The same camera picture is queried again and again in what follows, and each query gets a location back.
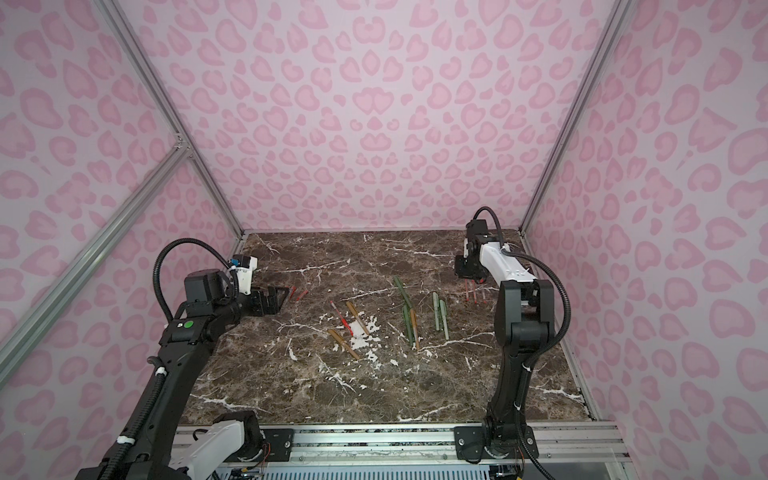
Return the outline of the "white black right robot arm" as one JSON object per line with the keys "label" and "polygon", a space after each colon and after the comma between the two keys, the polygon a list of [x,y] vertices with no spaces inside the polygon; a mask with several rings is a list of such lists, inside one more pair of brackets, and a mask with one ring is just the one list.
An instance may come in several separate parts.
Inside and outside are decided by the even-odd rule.
{"label": "white black right robot arm", "polygon": [[555,284],[529,272],[527,261],[540,268],[538,259],[515,252],[492,233],[484,219],[466,225],[464,253],[455,257],[458,277],[498,285],[494,310],[494,336],[501,348],[500,373],[479,427],[454,429],[457,457],[478,464],[483,459],[537,458],[538,450],[525,417],[525,403],[535,362],[556,337]]}

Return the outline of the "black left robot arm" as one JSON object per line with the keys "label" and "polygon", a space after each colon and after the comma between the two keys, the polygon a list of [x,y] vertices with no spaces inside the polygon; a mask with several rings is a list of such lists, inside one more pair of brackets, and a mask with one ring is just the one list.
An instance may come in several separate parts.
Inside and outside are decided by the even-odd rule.
{"label": "black left robot arm", "polygon": [[80,479],[207,479],[227,460],[266,460],[271,446],[252,410],[223,414],[178,457],[172,455],[176,431],[197,378],[219,339],[248,316],[280,312],[290,291],[270,286],[242,293],[216,269],[189,274],[186,300],[165,328],[153,374],[126,426],[95,467]]}

